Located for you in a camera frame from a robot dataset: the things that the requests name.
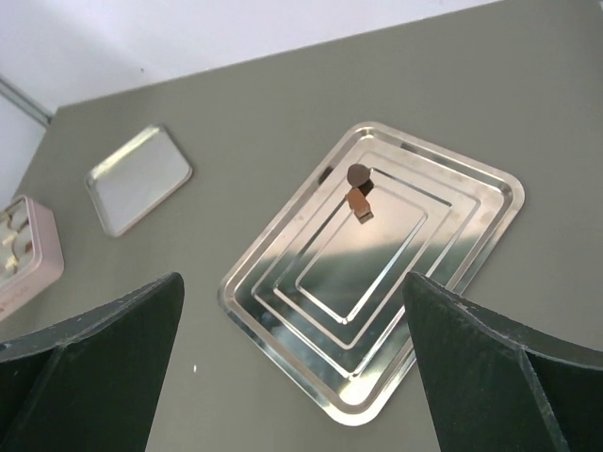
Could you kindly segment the silver tin lid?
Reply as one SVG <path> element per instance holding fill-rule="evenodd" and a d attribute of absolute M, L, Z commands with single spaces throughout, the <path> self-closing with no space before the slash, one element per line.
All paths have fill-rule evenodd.
<path fill-rule="evenodd" d="M 85 186 L 105 234 L 119 237 L 192 176 L 168 130 L 149 125 L 93 167 Z"/>

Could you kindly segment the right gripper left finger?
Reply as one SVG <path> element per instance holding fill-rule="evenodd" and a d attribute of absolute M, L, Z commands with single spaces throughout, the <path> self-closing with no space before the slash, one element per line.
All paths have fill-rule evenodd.
<path fill-rule="evenodd" d="M 184 298 L 170 273 L 2 343 L 2 450 L 145 450 Z"/>

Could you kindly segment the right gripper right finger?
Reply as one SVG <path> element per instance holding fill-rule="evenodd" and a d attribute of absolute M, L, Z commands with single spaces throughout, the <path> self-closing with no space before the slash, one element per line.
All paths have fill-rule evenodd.
<path fill-rule="evenodd" d="M 411 272 L 405 315 L 443 451 L 599 451 L 602 354 Z"/>

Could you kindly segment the dark heart chocolate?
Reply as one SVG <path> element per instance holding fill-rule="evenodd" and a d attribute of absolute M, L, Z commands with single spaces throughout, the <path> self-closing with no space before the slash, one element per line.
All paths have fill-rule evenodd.
<path fill-rule="evenodd" d="M 359 163 L 348 167 L 347 181 L 352 188 L 358 189 L 364 196 L 367 196 L 374 187 L 371 180 L 371 170 Z"/>

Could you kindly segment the pink tin box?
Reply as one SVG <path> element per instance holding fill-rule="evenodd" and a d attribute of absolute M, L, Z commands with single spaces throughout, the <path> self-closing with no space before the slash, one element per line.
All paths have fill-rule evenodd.
<path fill-rule="evenodd" d="M 54 213 L 25 195 L 1 211 L 1 318 L 57 281 L 64 271 Z"/>

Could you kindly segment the brown cube chocolate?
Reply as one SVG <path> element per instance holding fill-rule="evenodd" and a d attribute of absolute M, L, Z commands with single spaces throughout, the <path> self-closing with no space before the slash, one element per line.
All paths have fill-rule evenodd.
<path fill-rule="evenodd" d="M 346 194 L 346 200 L 350 210 L 361 224 L 364 224 L 373 218 L 371 205 L 368 202 L 367 197 L 359 188 L 352 188 Z"/>

